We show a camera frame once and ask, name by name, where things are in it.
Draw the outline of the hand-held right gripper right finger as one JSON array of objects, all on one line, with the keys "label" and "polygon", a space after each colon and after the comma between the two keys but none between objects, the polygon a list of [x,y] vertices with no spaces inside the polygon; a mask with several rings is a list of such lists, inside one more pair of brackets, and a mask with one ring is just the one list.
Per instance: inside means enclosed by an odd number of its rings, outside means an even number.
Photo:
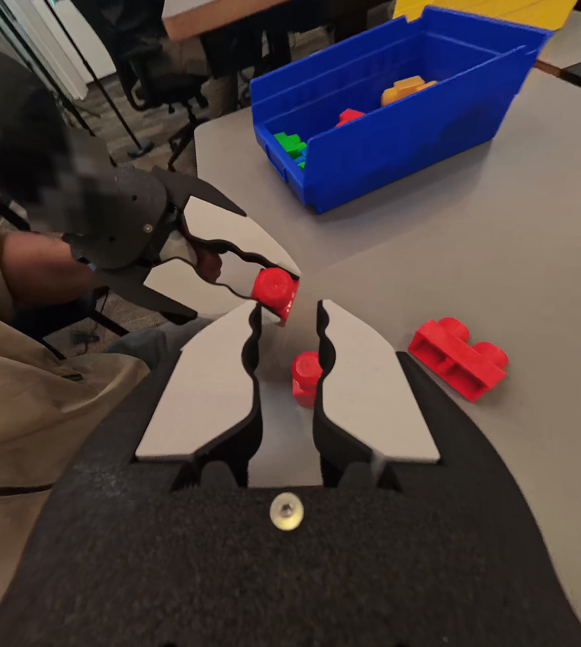
[{"label": "hand-held right gripper right finger", "polygon": [[424,415],[392,345],[332,300],[318,303],[322,373],[314,404],[314,444],[335,466],[440,460]]}]

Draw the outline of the person's jeans leg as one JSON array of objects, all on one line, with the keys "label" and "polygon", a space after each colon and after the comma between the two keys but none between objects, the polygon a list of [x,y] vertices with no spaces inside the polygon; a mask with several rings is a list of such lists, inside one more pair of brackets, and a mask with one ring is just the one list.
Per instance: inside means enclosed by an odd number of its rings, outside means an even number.
[{"label": "person's jeans leg", "polygon": [[180,352],[194,336],[210,326],[212,319],[198,318],[183,325],[167,322],[156,328],[131,331],[103,350],[139,359],[151,370],[174,352]]}]

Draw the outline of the black office chair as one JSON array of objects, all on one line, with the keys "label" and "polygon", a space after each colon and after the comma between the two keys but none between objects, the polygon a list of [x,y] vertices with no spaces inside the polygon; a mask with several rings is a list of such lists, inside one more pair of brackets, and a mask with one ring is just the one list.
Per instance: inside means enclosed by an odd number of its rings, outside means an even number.
[{"label": "black office chair", "polygon": [[142,103],[141,110],[166,105],[173,112],[179,103],[187,112],[188,123],[169,137],[171,156],[167,169],[194,139],[196,128],[207,121],[198,118],[191,101],[199,109],[208,109],[203,85],[209,81],[205,51],[198,39],[174,41],[162,21],[164,1],[104,1],[100,14],[106,20],[105,31],[119,62],[133,80],[131,100]]}]

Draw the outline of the person's beige jacket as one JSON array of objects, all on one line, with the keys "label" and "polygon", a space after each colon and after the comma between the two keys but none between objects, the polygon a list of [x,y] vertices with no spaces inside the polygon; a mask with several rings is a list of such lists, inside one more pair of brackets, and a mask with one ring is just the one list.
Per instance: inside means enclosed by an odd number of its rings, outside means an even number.
[{"label": "person's beige jacket", "polygon": [[17,309],[0,270],[0,600],[53,484],[150,371],[104,352],[59,360],[11,327]]}]

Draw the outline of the wooden table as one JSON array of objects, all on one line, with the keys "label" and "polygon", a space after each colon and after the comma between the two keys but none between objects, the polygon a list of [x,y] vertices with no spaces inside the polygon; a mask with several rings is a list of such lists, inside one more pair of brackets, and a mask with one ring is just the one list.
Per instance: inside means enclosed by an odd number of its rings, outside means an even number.
[{"label": "wooden table", "polygon": [[303,1],[165,1],[162,22],[172,41],[186,41],[254,17],[301,14]]}]

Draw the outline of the red mega block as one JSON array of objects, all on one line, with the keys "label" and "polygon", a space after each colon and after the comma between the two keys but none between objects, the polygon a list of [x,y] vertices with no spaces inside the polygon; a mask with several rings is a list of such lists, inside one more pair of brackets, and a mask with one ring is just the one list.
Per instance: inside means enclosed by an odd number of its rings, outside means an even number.
[{"label": "red mega block", "polygon": [[470,343],[469,329],[452,317],[430,319],[417,328],[408,352],[469,402],[501,383],[510,363],[502,348]]},{"label": "red mega block", "polygon": [[291,365],[292,395],[303,408],[312,409],[322,368],[317,351],[305,351],[297,355]]},{"label": "red mega block", "polygon": [[254,280],[251,298],[260,302],[279,318],[278,327],[286,322],[299,289],[299,280],[280,268],[262,269]]}]

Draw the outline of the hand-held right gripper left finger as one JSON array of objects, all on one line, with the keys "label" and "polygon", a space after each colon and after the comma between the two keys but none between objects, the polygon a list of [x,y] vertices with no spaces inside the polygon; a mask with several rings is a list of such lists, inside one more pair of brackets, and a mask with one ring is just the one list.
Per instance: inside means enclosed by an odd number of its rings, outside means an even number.
[{"label": "hand-held right gripper left finger", "polygon": [[259,407],[261,314],[259,303],[247,301],[182,347],[137,460],[200,457],[252,418]]}]

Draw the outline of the pile of colourful blocks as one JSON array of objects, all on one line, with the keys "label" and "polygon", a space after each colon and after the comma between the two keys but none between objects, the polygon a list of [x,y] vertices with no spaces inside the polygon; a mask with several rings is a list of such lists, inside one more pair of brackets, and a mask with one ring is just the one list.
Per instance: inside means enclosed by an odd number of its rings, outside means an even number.
[{"label": "pile of colourful blocks", "polygon": [[[412,76],[394,82],[394,84],[386,88],[380,99],[380,106],[386,107],[387,105],[402,100],[412,94],[424,91],[436,85],[437,81],[432,80],[426,82],[421,76]],[[366,116],[365,112],[347,108],[338,117],[336,127],[349,124],[361,117]],[[298,134],[287,134],[280,132],[274,134],[275,140],[281,145],[284,152],[288,154],[295,162],[296,166],[304,171],[307,161],[307,148],[308,144],[304,142]]]}]

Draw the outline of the black stool frame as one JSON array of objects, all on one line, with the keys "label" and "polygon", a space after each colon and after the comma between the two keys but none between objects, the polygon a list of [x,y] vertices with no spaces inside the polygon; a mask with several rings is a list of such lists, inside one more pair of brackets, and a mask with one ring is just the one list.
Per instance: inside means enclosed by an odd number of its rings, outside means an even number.
[{"label": "black stool frame", "polygon": [[68,303],[17,309],[10,325],[12,328],[41,343],[57,359],[64,360],[66,357],[48,343],[46,338],[84,319],[91,319],[97,326],[106,328],[118,337],[123,337],[129,333],[127,329],[103,313],[109,295],[110,290],[108,287],[97,287],[79,299]]}]

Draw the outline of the person's left hand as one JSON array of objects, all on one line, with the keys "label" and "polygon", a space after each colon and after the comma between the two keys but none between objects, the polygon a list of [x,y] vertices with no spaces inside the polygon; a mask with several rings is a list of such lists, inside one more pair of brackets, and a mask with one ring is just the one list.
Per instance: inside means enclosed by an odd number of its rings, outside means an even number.
[{"label": "person's left hand", "polygon": [[80,300],[103,287],[60,238],[36,232],[0,234],[0,270],[15,306],[39,308]]}]

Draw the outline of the blue storage bin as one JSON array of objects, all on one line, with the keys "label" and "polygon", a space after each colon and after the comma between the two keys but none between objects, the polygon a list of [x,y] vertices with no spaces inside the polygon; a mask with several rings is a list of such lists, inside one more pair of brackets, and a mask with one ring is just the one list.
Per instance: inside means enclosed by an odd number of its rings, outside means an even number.
[{"label": "blue storage bin", "polygon": [[[324,213],[492,140],[551,34],[427,6],[255,78],[255,138],[301,204]],[[437,84],[380,106],[412,76]],[[336,127],[347,108],[366,116]],[[280,132],[308,144],[304,171]]]}]

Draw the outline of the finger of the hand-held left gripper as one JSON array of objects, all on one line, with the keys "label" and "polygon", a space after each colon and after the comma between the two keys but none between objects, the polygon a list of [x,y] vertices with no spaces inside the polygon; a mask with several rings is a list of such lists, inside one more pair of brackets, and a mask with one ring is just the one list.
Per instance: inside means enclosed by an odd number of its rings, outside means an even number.
[{"label": "finger of the hand-held left gripper", "polygon": [[221,319],[244,304],[247,310],[262,306],[237,294],[228,285],[205,280],[187,260],[172,257],[149,270],[143,285],[197,313],[200,318]]},{"label": "finger of the hand-held left gripper", "polygon": [[247,215],[190,196],[178,214],[178,230],[192,252],[192,268],[209,282],[217,280],[207,272],[211,258],[225,253],[264,269],[282,269],[294,280],[301,277],[285,248]]}]

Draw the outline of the black tripod stand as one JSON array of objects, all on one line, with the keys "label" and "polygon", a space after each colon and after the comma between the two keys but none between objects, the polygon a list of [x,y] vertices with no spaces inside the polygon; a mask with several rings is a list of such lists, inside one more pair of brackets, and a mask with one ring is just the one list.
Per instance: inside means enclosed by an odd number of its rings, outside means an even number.
[{"label": "black tripod stand", "polygon": [[64,107],[87,127],[77,100],[88,85],[116,68],[99,37],[72,1],[0,1],[0,34],[23,64],[42,78]]}]

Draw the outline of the yellow storage bin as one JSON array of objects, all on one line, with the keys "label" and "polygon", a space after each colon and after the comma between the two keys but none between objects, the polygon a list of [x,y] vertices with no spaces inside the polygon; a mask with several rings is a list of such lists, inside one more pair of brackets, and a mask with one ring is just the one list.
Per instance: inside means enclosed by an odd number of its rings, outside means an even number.
[{"label": "yellow storage bin", "polygon": [[396,1],[392,18],[414,21],[425,7],[432,6],[555,32],[564,26],[576,4],[577,1]]}]

